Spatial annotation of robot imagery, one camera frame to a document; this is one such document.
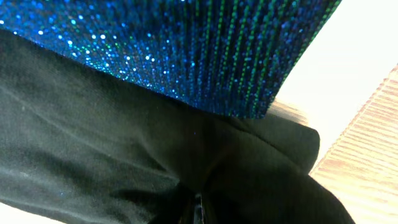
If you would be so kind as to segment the blue sequin cloth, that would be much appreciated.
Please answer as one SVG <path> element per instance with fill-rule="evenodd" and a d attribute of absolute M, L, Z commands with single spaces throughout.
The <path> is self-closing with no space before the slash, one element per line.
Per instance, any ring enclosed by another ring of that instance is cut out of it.
<path fill-rule="evenodd" d="M 339 0 L 1 0 L 1 29 L 210 113 L 265 115 Z"/>

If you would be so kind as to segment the black cloth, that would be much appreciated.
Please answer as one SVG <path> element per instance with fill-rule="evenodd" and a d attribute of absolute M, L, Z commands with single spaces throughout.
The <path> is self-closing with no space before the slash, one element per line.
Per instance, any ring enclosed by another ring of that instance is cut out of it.
<path fill-rule="evenodd" d="M 218 116 L 1 32 L 1 202 L 64 223 L 350 224 L 316 130 Z"/>

